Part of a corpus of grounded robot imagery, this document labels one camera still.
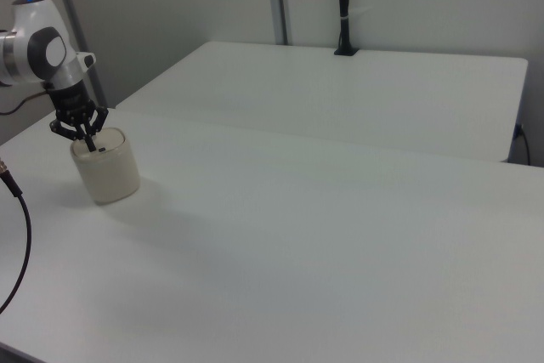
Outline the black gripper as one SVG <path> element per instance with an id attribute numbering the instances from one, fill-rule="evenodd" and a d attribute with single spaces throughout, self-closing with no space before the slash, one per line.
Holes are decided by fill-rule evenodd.
<path id="1" fill-rule="evenodd" d="M 68 88 L 56 88 L 51 82 L 45 82 L 43 88 L 55 110 L 54 119 L 49 123 L 50 130 L 71 141 L 85 140 L 88 150 L 96 151 L 94 136 L 102 130 L 108 109 L 96 107 L 84 81 Z"/>

